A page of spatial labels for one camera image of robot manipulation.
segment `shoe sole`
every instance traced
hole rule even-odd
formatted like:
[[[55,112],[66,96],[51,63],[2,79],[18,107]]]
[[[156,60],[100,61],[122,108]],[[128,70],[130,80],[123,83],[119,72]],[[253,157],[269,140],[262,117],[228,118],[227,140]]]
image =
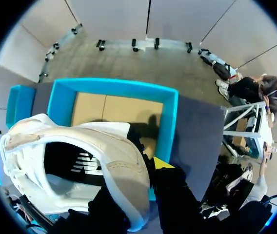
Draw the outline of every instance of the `shoe sole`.
[[[221,95],[225,98],[225,100],[228,101],[228,97],[227,97],[225,94],[223,94],[223,93],[220,91],[220,89],[221,89],[221,87],[218,88],[218,93],[221,94]]]

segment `white fabric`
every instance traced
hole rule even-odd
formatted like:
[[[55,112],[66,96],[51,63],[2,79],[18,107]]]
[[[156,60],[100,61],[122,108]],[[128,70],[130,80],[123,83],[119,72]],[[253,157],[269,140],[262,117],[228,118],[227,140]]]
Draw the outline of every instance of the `white fabric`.
[[[246,200],[244,201],[241,208],[246,205],[248,202],[251,201],[261,201],[264,195],[267,193],[267,184],[265,181],[264,175],[260,176],[257,179],[257,183],[252,187],[249,195],[247,196]]]
[[[43,163],[46,143],[58,141],[78,146],[100,161],[112,198],[129,218],[130,231],[137,231],[148,221],[149,177],[142,155],[126,138],[128,130],[128,123],[58,126],[47,115],[39,114],[19,121],[1,138],[4,171],[20,193],[45,214],[68,209],[87,211],[88,202],[100,187],[46,175]],[[71,190],[56,191],[55,186],[61,183],[71,183]]]
[[[231,191],[232,188],[234,188],[236,185],[239,184],[239,182],[242,180],[242,179],[245,179],[247,181],[251,181],[252,180],[252,177],[253,177],[253,172],[252,171],[245,171],[240,177],[238,177],[237,179],[233,180],[231,183],[229,183],[228,185],[226,185],[226,190],[228,192]]]

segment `person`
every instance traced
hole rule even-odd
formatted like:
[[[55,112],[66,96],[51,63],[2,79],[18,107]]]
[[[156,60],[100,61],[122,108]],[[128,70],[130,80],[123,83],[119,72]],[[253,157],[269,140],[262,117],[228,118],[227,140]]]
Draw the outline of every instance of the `person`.
[[[266,112],[269,116],[269,126],[273,124],[277,118],[277,77],[263,74],[259,78],[245,77],[234,84],[227,84],[222,80],[217,80],[219,93],[227,100],[236,96],[247,100],[249,103],[264,101],[266,104]],[[272,120],[271,113],[274,113],[274,120]]]
[[[264,174],[267,168],[267,161],[269,160],[272,154],[272,147],[270,147],[266,142],[264,144],[265,146],[263,149],[263,158],[259,170],[259,178],[257,179],[256,184],[254,184],[249,195],[247,196],[246,200],[240,208],[242,208],[251,201],[261,201],[267,193],[268,187],[265,181]]]

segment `hand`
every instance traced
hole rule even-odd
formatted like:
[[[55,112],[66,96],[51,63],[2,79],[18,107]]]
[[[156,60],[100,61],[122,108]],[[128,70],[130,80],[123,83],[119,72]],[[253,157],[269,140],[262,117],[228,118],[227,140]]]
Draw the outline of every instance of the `hand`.
[[[265,102],[265,104],[266,104],[267,106],[270,105],[270,100],[269,100],[269,97],[268,97],[268,96],[263,96],[263,101]]]

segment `cardboard sheet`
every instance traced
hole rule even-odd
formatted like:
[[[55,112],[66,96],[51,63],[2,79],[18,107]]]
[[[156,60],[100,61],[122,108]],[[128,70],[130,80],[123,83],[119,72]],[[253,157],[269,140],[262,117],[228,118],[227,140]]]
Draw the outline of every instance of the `cardboard sheet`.
[[[101,120],[106,95],[77,93],[71,126]]]
[[[132,123],[141,133],[144,153],[152,158],[155,154],[162,105],[142,99],[107,96],[103,120]]]

